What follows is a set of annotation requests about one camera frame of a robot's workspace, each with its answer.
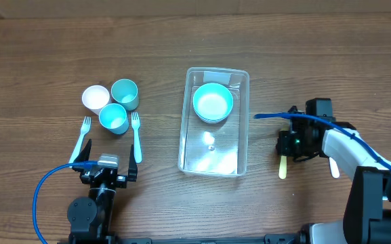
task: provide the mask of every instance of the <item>clear plastic container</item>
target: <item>clear plastic container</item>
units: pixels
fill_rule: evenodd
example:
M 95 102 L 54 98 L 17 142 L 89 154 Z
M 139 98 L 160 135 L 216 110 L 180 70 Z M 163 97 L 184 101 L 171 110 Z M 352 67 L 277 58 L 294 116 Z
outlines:
M 194 111 L 195 91 L 206 83 L 226 86 L 233 96 L 227 119 L 209 124 Z M 228 68 L 190 68 L 186 74 L 178 167 L 188 174 L 237 177 L 247 170 L 249 75 Z

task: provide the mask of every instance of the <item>teal bowl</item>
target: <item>teal bowl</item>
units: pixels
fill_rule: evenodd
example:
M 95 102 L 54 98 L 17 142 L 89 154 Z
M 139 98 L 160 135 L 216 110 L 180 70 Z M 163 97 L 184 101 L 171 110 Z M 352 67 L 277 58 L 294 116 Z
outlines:
M 224 120 L 233 108 L 233 96 L 227 87 L 218 83 L 200 86 L 194 93 L 195 113 L 206 123 Z

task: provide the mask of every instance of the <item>white fork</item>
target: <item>white fork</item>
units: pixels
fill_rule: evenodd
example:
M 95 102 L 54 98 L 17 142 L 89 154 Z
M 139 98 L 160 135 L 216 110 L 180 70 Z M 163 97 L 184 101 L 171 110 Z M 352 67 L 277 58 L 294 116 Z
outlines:
M 140 117 L 138 116 L 137 112 L 132 113 L 132 128 L 133 128 L 133 140 L 135 141 L 134 143 L 134 155 L 135 155 L 135 162 L 136 163 L 141 163 L 142 161 L 142 153 L 141 153 L 141 145 L 140 145 L 140 134 L 138 132 L 141 122 L 140 122 Z
M 84 141 L 85 135 L 89 132 L 91 128 L 91 117 L 85 117 L 84 122 L 81 126 L 81 133 L 79 135 L 78 142 L 76 143 L 75 149 L 73 149 L 72 156 L 70 156 L 70 160 L 68 163 L 73 163 L 73 161 L 78 157 L 81 152 L 82 142 Z

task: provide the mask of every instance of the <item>wood grain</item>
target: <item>wood grain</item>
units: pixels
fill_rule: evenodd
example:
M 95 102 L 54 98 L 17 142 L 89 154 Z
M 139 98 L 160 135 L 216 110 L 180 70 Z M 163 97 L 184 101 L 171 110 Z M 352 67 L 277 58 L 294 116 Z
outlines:
M 391 0 L 0 0 L 7 19 L 375 12 Z
M 286 121 L 249 122 L 247 174 L 185 176 L 177 168 L 186 71 L 246 70 L 256 113 L 333 99 L 391 160 L 391 14 L 268 15 L 85 20 L 0 20 L 0 243 L 38 243 L 31 202 L 40 178 L 67 162 L 85 115 L 89 85 L 120 78 L 139 86 L 144 161 L 138 181 L 119 190 L 112 229 L 155 239 L 260 236 L 295 232 L 342 217 L 350 181 L 325 160 L 288 164 L 278 178 L 276 132 Z M 94 116 L 91 158 L 121 156 L 133 132 L 114 136 Z M 66 208 L 87 186 L 69 170 L 43 186 L 39 226 L 50 243 L 70 231 Z

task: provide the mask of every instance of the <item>teal cup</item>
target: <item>teal cup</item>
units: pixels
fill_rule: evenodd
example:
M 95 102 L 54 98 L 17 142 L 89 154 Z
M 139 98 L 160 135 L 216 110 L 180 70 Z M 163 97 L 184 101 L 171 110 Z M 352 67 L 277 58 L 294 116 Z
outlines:
M 115 101 L 128 111 L 134 110 L 140 103 L 138 87 L 135 82 L 129 79 L 115 81 L 111 87 L 111 95 Z
M 102 108 L 99 122 L 114 134 L 123 134 L 129 128 L 126 110 L 120 104 L 108 104 Z
M 225 119 L 233 108 L 233 96 L 227 87 L 207 83 L 194 93 L 195 113 L 206 123 L 218 123 Z

